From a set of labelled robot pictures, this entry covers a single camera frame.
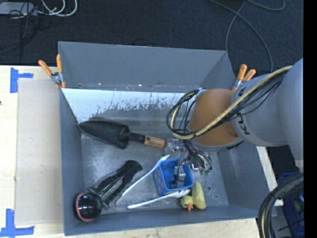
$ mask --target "white cable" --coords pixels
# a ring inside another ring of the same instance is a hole
[[[73,9],[72,12],[68,13],[68,14],[62,14],[62,12],[64,11],[65,7],[66,7],[66,2],[65,0],[62,0],[63,1],[63,7],[61,10],[57,11],[57,12],[54,12],[56,10],[56,8],[54,8],[53,10],[51,10],[50,8],[48,8],[48,6],[45,4],[45,2],[43,0],[41,0],[41,2],[43,3],[44,7],[49,11],[48,13],[45,13],[45,12],[42,12],[42,11],[39,11],[39,13],[42,13],[42,14],[46,14],[48,16],[52,16],[52,15],[55,15],[55,16],[59,16],[59,17],[68,17],[68,16],[71,16],[73,15],[76,11],[77,11],[77,7],[78,7],[78,3],[77,3],[77,0],[74,0],[75,2],[75,8]]]
[[[50,8],[48,8],[48,6],[46,5],[46,3],[44,2],[44,0],[41,0],[41,2],[43,3],[44,7],[49,11],[48,13],[45,13],[43,11],[38,11],[38,13],[42,13],[42,14],[46,14],[46,15],[58,15],[59,13],[63,12],[63,10],[65,9],[65,6],[66,6],[66,2],[65,0],[62,0],[63,1],[63,7],[61,10],[57,11],[57,12],[53,12],[56,10],[56,8],[54,8],[53,10],[51,10]]]
[[[74,0],[74,2],[75,2],[75,8],[73,9],[73,11],[71,12],[71,13],[69,13],[69,14],[57,14],[56,16],[60,16],[60,17],[68,17],[68,16],[71,16],[71,15],[73,15],[75,12],[76,12],[76,10],[77,10],[77,0]]]

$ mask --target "black handle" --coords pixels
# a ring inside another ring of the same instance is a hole
[[[134,140],[140,143],[145,142],[145,135],[129,132],[118,136],[118,140],[121,142],[127,141],[127,140]]]

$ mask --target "black carpet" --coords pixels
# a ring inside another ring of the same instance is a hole
[[[30,1],[44,10],[40,0],[9,1]],[[70,12],[74,0],[67,1]],[[1,15],[0,64],[44,60],[55,66],[58,41],[227,50],[236,75],[243,63],[259,76],[303,57],[304,0],[77,1],[70,17]],[[61,5],[45,2],[49,8]],[[291,156],[285,148],[269,149],[277,175],[294,169],[280,154]]]

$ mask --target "yellow cable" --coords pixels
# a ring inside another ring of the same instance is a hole
[[[269,74],[268,76],[266,76],[264,79],[260,80],[257,84],[255,84],[253,87],[251,87],[245,94],[243,94],[242,96],[240,96],[234,103],[232,103],[224,112],[222,112],[215,120],[213,120],[211,123],[209,123],[206,127],[198,130],[196,133],[191,133],[189,135],[179,135],[176,132],[172,132],[172,134],[178,138],[178,139],[191,139],[194,136],[200,136],[202,134],[204,134],[205,132],[207,132],[212,126],[214,126],[215,124],[217,124],[222,118],[224,118],[226,115],[228,115],[237,105],[239,105],[241,103],[241,101],[243,101],[246,97],[248,97],[251,93],[253,93],[259,86],[261,86],[263,83],[267,82],[269,79],[275,77],[276,75],[283,73],[287,70],[289,70],[291,66],[287,66],[284,68],[281,68],[271,74]],[[179,109],[180,105],[178,105],[178,107],[175,109],[173,116],[171,118],[171,124],[173,124],[173,121],[175,119],[176,113]]]

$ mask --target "wooden table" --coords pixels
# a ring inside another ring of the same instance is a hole
[[[10,93],[10,68],[14,67],[19,73],[33,73],[34,77],[29,80],[47,79],[50,77],[39,66],[0,66],[0,228],[5,227],[5,210],[7,208],[15,210],[15,175],[16,175],[16,153],[17,153],[17,110],[18,92]],[[273,174],[268,159],[265,157],[266,151],[258,148],[259,153],[263,153],[261,158],[267,176]],[[268,179],[270,188],[276,186],[275,179]],[[34,223],[33,237],[64,237],[63,223]],[[196,237],[200,238],[259,238],[258,227],[255,219],[243,219],[234,221],[221,221],[192,225],[181,225],[173,227],[159,227],[141,230],[129,230],[120,232],[110,232],[95,235],[80,235],[80,237],[116,237],[116,238],[143,238],[143,237]]]

